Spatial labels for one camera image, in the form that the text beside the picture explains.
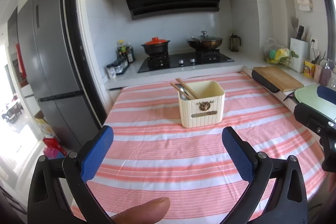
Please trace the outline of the person's left hand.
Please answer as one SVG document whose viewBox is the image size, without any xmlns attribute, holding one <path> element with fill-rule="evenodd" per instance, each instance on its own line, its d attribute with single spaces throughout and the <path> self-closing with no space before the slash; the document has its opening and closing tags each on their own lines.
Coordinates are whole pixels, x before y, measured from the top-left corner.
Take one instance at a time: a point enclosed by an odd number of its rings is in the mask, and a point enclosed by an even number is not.
<svg viewBox="0 0 336 224">
<path fill-rule="evenodd" d="M 168 197 L 156 198 L 113 215 L 110 219 L 117 224 L 157 223 L 165 217 L 169 207 L 170 199 Z"/>
</svg>

